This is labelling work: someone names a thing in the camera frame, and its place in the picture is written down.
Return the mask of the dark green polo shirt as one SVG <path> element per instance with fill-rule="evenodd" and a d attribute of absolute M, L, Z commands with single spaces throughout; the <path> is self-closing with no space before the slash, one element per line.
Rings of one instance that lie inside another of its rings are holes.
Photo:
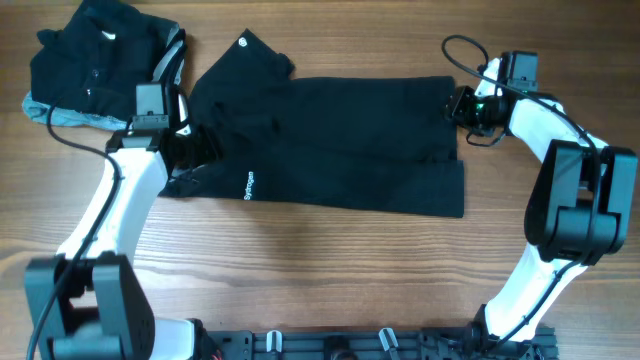
<path fill-rule="evenodd" d="M 443 116 L 454 86 L 449 76 L 297 78 L 245 31 L 190 94 L 212 157 L 164 195 L 459 218 L 464 166 Z"/>

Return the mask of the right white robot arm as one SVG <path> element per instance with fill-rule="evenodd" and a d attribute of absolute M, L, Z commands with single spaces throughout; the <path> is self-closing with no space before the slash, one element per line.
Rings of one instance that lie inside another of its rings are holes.
<path fill-rule="evenodd" d="M 468 354 L 520 354 L 569 283 L 626 240 L 638 158 L 590 136 L 558 103 L 526 92 L 459 87 L 445 116 L 472 135 L 501 128 L 542 163 L 525 211 L 524 253 L 462 341 Z"/>

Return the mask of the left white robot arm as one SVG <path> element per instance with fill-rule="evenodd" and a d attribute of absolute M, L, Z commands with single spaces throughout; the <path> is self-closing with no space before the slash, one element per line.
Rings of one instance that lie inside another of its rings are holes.
<path fill-rule="evenodd" d="M 221 358 L 201 321 L 154 316 L 132 267 L 150 208 L 187 149 L 170 129 L 113 134 L 80 223 L 55 255 L 26 268 L 34 324 L 27 358 Z"/>

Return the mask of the folded black grey-trimmed garment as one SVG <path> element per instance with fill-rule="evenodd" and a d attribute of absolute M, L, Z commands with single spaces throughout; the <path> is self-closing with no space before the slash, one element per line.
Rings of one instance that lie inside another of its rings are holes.
<path fill-rule="evenodd" d="M 156 65 L 152 76 L 152 81 L 158 83 L 163 92 L 181 84 L 186 50 L 186 31 L 175 24 L 168 33 L 163 56 Z"/>

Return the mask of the folded black polo shirt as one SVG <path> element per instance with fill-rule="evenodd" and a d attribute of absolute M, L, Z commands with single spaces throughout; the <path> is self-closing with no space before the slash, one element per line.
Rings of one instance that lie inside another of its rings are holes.
<path fill-rule="evenodd" d="M 64 29 L 37 33 L 42 49 L 30 63 L 32 99 L 127 119 L 136 85 L 152 79 L 176 26 L 120 1 L 83 1 Z"/>

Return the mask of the folded light blue garment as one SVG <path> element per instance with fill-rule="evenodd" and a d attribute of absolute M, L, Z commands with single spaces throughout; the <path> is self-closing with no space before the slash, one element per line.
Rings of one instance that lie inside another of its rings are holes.
<path fill-rule="evenodd" d="M 50 105 L 35 101 L 28 92 L 22 102 L 24 114 L 33 122 L 45 125 Z M 51 115 L 51 125 L 60 127 L 89 126 L 107 131 L 123 130 L 126 122 L 111 116 L 81 113 L 75 110 L 55 108 Z"/>

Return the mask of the grey clip on base rail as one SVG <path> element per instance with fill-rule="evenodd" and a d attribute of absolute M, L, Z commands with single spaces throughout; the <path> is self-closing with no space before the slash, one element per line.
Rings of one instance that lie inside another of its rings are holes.
<path fill-rule="evenodd" d="M 266 352 L 279 354 L 283 351 L 283 335 L 279 330 L 271 330 L 266 335 Z"/>

